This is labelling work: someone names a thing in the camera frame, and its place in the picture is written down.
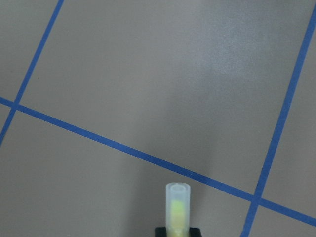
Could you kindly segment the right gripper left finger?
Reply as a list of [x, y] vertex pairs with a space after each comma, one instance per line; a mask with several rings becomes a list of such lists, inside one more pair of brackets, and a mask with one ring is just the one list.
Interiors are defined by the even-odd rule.
[[166, 227], [156, 227], [154, 237], [167, 237]]

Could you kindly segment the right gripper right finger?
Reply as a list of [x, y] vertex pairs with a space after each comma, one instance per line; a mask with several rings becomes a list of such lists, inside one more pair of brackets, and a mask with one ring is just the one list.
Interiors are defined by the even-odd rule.
[[189, 228], [189, 237], [201, 237], [201, 231], [199, 228]]

